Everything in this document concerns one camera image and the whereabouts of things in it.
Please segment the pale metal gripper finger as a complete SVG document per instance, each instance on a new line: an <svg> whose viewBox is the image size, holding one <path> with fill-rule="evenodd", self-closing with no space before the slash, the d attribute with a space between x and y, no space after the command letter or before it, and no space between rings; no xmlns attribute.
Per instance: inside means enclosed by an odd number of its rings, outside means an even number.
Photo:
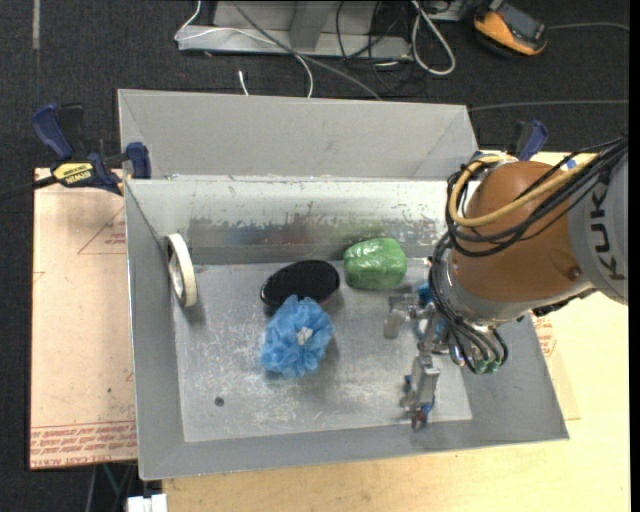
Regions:
<svg viewBox="0 0 640 512"><path fill-rule="evenodd" d="M425 340L427 329L435 314L435 305L419 298L417 294L391 296L388 300L389 312L384 321L383 335L387 339L396 338L405 324L412 326L418 340Z"/></svg>
<svg viewBox="0 0 640 512"><path fill-rule="evenodd" d="M436 389L441 370L431 355L416 356L411 373L405 376L400 407L410 420L413 431L423 428L436 402Z"/></svg>

